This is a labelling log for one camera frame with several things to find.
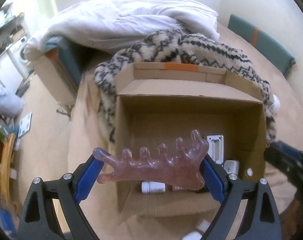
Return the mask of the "white power adapter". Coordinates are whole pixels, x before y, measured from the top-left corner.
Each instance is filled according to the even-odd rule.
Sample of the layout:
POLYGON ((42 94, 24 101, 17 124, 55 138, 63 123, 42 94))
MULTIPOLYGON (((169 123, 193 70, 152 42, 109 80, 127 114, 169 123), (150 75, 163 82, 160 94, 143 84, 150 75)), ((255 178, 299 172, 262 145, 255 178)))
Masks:
POLYGON ((239 173, 239 161, 237 160, 226 160, 224 162, 223 168, 227 172, 227 174, 235 174, 239 173))

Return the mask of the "white bottle red label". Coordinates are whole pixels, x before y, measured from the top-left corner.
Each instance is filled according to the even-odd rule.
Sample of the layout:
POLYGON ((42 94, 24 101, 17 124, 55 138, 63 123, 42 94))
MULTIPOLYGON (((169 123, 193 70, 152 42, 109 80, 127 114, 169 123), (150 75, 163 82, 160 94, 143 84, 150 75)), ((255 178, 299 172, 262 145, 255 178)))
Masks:
POLYGON ((248 168, 246 171, 247 176, 252 177, 253 176, 253 171, 251 168, 248 168))

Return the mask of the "white rectangular device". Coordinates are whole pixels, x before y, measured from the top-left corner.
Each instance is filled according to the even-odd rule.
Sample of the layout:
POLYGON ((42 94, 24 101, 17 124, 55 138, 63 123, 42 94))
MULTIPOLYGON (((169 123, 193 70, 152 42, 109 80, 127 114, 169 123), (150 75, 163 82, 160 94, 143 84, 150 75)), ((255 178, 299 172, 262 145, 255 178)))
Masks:
POLYGON ((209 135, 207 141, 209 143, 208 155, 216 164, 222 165, 224 163, 224 136, 209 135))

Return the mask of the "pink translucent massage comb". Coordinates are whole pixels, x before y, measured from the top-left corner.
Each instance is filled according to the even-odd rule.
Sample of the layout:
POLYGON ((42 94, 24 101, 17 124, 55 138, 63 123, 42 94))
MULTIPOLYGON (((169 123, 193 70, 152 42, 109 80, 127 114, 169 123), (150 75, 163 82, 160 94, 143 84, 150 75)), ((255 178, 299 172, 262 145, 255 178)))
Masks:
POLYGON ((199 190, 205 185, 200 165, 208 153, 209 143, 196 129, 191 131, 191 139, 192 146, 187 148, 183 139, 177 138, 173 154, 168 153, 166 144, 160 144, 156 158, 151 157, 149 148, 142 147, 138 160, 133 158, 129 148, 123 149, 118 158, 97 147, 92 152, 94 158, 113 168, 111 173, 100 174, 97 182, 155 181, 188 190, 199 190))

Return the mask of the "white pill bottle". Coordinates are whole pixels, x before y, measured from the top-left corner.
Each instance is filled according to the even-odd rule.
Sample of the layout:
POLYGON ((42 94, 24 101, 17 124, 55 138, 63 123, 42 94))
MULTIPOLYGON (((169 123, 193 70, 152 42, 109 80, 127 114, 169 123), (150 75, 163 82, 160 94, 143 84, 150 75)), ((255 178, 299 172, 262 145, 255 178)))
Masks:
POLYGON ((164 193, 166 192, 166 184, 155 181, 143 181, 141 183, 141 192, 144 194, 164 193))

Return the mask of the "white earbuds case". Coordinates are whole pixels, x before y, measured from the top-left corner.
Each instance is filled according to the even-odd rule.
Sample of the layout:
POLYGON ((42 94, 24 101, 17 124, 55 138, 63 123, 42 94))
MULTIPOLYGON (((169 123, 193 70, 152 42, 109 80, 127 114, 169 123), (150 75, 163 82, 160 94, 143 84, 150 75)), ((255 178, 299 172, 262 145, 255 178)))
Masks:
POLYGON ((201 240, 202 234, 198 231, 192 231, 182 237, 182 240, 201 240))

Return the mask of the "wooden chair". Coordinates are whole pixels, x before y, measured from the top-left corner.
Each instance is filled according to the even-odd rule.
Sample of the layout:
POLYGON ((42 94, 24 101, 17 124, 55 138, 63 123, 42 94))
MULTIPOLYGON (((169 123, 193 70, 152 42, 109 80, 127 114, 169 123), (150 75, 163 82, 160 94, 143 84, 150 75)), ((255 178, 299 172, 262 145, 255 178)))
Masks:
POLYGON ((2 154, 0 156, 0 194, 7 206, 11 202, 10 179, 17 180, 17 171, 11 168, 16 136, 14 133, 4 134, 2 154))

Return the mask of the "white floor scale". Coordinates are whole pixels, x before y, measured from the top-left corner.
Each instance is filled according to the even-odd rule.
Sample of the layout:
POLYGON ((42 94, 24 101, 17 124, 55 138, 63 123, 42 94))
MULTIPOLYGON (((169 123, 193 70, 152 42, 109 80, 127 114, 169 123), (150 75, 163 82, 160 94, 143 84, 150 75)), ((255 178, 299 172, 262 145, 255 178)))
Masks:
POLYGON ((31 128, 32 112, 26 114, 19 122, 18 138, 24 136, 31 128))

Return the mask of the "white plastic bag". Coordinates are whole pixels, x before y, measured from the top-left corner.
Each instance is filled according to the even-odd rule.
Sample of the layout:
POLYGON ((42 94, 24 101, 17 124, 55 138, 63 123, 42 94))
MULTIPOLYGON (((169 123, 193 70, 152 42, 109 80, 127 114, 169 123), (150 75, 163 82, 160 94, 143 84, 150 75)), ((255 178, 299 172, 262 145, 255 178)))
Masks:
POLYGON ((24 105, 22 98, 0 86, 0 115, 15 118, 21 113, 24 105))

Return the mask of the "teal bed headboard cushion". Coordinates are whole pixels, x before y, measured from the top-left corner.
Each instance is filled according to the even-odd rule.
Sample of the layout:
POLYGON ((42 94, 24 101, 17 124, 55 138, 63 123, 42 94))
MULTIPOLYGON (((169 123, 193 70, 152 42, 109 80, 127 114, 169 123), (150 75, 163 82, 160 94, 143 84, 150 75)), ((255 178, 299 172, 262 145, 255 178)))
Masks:
POLYGON ((45 42, 43 52, 67 88, 76 93, 82 74, 97 50, 84 47, 64 36, 54 36, 45 42))

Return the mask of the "white washing machine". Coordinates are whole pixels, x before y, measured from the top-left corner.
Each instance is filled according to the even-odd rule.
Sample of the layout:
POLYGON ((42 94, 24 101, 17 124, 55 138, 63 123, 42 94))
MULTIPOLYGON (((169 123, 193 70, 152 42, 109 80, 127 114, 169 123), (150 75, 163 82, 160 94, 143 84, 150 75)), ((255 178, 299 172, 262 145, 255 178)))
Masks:
POLYGON ((29 77, 30 69, 28 68, 29 61, 25 59, 24 56, 24 49, 26 47, 27 42, 27 36, 24 35, 20 38, 18 38, 15 42, 13 42, 8 48, 7 53, 9 55, 9 58, 15 65, 16 69, 20 73, 20 75, 23 77, 24 80, 26 80, 29 77))

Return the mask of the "black and cream knit blanket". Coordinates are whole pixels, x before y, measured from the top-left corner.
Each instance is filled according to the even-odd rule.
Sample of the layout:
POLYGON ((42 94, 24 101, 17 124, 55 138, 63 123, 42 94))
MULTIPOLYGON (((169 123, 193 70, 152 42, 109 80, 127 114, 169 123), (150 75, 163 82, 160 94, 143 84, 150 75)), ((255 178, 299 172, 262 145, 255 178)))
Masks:
POLYGON ((98 116, 102 133, 109 143, 115 143, 116 87, 114 77, 132 63, 173 62, 196 64, 229 70, 260 89, 266 120, 266 140, 270 144, 277 136, 274 97, 270 84, 254 70, 250 59, 242 50, 226 43, 215 42, 203 34, 188 34, 180 29, 158 30, 127 49, 118 51, 111 59, 99 63, 94 82, 101 92, 98 116))

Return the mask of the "white duvet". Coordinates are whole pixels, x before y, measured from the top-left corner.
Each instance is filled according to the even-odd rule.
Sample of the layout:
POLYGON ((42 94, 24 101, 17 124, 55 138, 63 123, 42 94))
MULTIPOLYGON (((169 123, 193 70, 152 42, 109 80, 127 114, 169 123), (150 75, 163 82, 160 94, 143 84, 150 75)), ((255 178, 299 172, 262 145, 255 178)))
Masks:
POLYGON ((54 36, 109 54, 164 29, 201 33, 218 41, 217 18, 215 10, 195 0, 83 0, 53 16, 28 40, 24 56, 36 61, 54 36))

